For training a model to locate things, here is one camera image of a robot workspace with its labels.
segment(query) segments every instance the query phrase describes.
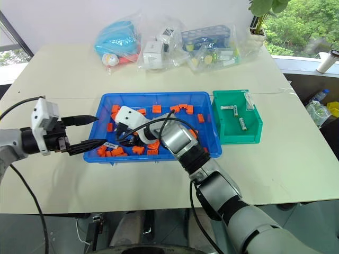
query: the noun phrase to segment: white cylinder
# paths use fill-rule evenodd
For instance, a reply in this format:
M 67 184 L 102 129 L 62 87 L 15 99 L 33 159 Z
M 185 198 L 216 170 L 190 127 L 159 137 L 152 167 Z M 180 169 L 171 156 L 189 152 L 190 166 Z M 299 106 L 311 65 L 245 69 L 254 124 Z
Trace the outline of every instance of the white cylinder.
M 328 57 L 318 66 L 317 71 L 325 73 L 336 61 L 339 60 L 339 51 L 331 50 Z

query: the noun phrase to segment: plastic bottle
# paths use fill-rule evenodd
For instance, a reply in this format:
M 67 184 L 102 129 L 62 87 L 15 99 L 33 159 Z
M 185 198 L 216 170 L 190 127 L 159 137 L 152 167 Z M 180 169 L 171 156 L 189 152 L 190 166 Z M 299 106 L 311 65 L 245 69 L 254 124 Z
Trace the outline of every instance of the plastic bottle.
M 315 96 L 313 96 L 310 100 L 309 100 L 309 103 L 311 101 L 318 101 L 318 102 L 321 102 L 325 97 L 326 95 L 329 93 L 329 90 L 328 89 L 324 89 L 322 90 L 321 92 L 317 93 Z

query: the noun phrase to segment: white label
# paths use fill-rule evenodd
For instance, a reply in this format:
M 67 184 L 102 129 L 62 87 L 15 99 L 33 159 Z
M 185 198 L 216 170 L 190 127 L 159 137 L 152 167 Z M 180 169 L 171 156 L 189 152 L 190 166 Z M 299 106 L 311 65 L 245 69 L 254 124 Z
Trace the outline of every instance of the white label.
M 112 148 L 112 149 L 116 149 L 116 148 L 119 147 L 117 144 L 113 144 L 113 143 L 110 143 L 110 142 L 105 142 L 104 146 Z

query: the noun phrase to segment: clear plastic bag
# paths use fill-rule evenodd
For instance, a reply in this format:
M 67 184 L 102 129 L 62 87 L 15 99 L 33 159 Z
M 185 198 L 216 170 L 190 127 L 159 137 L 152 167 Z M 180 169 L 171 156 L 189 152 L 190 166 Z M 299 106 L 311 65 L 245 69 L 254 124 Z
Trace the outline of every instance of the clear plastic bag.
M 189 54 L 182 49 L 183 24 L 171 17 L 154 17 L 142 31 L 142 50 L 138 67 L 165 70 L 186 63 Z
M 124 17 L 101 30 L 94 48 L 108 72 L 116 65 L 136 62 L 140 53 L 140 13 Z
M 318 128 L 320 128 L 323 123 L 331 116 L 331 113 L 328 111 L 327 107 L 318 101 L 311 101 L 306 106 L 306 110 Z
M 215 25 L 182 32 L 188 65 L 195 72 L 218 70 L 240 63 L 234 25 Z

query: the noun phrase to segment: white table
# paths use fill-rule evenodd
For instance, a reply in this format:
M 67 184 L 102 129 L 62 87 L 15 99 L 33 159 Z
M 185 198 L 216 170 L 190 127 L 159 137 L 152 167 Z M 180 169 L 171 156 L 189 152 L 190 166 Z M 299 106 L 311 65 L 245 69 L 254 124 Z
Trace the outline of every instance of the white table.
M 339 162 L 299 98 L 289 92 L 288 82 L 266 51 L 262 52 L 255 64 L 262 66 L 263 76 L 270 73 L 272 81 L 264 79 L 263 85 L 260 85 L 258 80 L 252 81 L 253 72 L 252 75 L 247 73 L 251 70 L 251 63 L 198 76 L 184 67 L 161 74 L 144 74 L 134 72 L 133 66 L 125 66 L 112 76 L 107 76 L 98 63 L 98 66 L 88 62 L 76 67 L 73 62 L 65 61 L 63 55 L 57 54 L 71 52 L 72 49 L 74 55 L 80 57 L 85 48 L 43 48 L 0 101 L 0 108 L 23 98 L 46 94 L 48 100 L 58 103 L 61 116 L 95 115 L 100 97 L 107 92 L 206 90 L 211 93 L 216 89 L 249 88 L 263 120 L 261 142 L 222 146 L 222 156 L 217 159 L 241 188 L 244 200 L 251 204 L 274 204 L 339 198 Z M 48 75 L 41 71 L 47 68 L 48 56 L 53 56 L 51 61 L 55 62 L 54 68 L 50 69 L 49 81 Z M 61 69 L 69 71 L 61 75 Z M 95 86 L 89 72 L 97 77 Z M 169 84 L 169 78 L 173 86 L 164 85 Z M 210 81 L 203 86 L 202 79 Z M 30 126 L 33 106 L 34 103 L 29 103 L 15 109 L 0 123 L 0 127 Z M 86 140 L 91 127 L 91 124 L 68 127 L 71 143 Z M 70 157 L 68 154 L 52 153 L 46 157 L 32 155 L 15 165 L 37 195 L 45 213 L 190 206 L 188 176 L 177 161 L 111 166 L 88 164 L 82 155 Z M 0 212 L 37 212 L 29 193 L 10 169 L 0 185 Z

